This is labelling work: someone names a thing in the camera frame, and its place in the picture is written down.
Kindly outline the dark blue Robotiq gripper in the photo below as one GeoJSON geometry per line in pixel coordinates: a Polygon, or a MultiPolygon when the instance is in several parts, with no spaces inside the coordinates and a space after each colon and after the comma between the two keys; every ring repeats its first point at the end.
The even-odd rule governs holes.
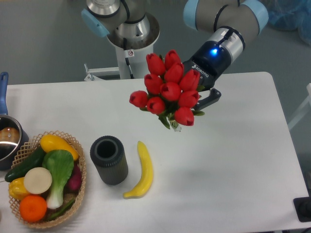
{"type": "Polygon", "coordinates": [[[231,65],[231,55],[226,48],[218,46],[215,41],[205,42],[198,51],[183,62],[185,72],[193,69],[199,72],[199,85],[205,90],[210,89],[208,97],[198,100],[193,107],[199,111],[216,103],[222,96],[214,87],[216,80],[231,65]]]}

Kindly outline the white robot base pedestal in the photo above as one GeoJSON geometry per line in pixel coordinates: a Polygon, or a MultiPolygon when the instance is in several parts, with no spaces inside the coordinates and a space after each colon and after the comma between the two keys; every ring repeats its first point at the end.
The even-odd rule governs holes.
{"type": "Polygon", "coordinates": [[[87,26],[99,37],[107,37],[114,46],[118,66],[89,69],[86,64],[86,81],[98,81],[100,77],[119,75],[120,79],[140,79],[149,72],[146,56],[154,52],[154,44],[159,38],[160,27],[157,19],[146,13],[141,21],[122,23],[112,32],[88,13],[82,11],[83,18],[88,20],[87,26]]]}

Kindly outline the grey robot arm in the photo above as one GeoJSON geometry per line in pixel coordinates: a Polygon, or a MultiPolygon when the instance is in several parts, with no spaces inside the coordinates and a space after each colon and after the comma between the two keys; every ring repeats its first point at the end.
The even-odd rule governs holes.
{"type": "MultiPolygon", "coordinates": [[[[81,12],[87,27],[115,47],[121,79],[143,78],[148,71],[146,55],[153,52],[160,27],[145,5],[143,0],[89,0],[81,12]]],[[[194,107],[202,110],[219,100],[216,80],[260,34],[268,22],[268,11],[257,0],[189,0],[183,19],[188,27],[211,33],[184,62],[185,70],[200,73],[199,84],[210,92],[194,107]]]]}

